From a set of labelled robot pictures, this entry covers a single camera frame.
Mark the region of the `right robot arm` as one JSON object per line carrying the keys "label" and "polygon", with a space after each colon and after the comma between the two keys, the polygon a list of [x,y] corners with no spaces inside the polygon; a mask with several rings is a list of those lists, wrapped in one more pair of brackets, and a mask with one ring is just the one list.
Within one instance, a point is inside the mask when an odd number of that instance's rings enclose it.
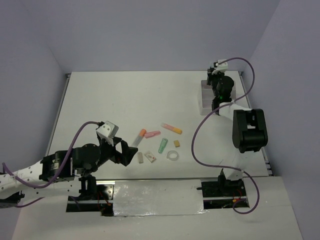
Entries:
{"label": "right robot arm", "polygon": [[263,148],[268,143],[265,114],[262,109],[243,107],[236,103],[235,81],[225,71],[215,67],[207,70],[207,87],[212,89],[211,109],[215,114],[231,121],[231,141],[235,148],[235,157],[223,163],[221,174],[225,179],[217,184],[218,192],[223,196],[235,190],[233,181],[241,179],[243,171],[262,167],[265,161]]}

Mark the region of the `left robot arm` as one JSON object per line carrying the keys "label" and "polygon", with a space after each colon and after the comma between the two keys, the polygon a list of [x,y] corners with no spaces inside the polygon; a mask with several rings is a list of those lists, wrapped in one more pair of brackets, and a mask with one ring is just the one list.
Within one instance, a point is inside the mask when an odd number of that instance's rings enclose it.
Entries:
{"label": "left robot arm", "polygon": [[71,151],[56,151],[16,172],[6,170],[0,174],[0,207],[20,208],[21,201],[45,197],[95,198],[98,185],[92,173],[107,161],[127,166],[138,152],[138,148],[128,146],[119,137],[114,138],[114,143],[120,144],[122,151],[103,139],[99,145],[87,143]]}

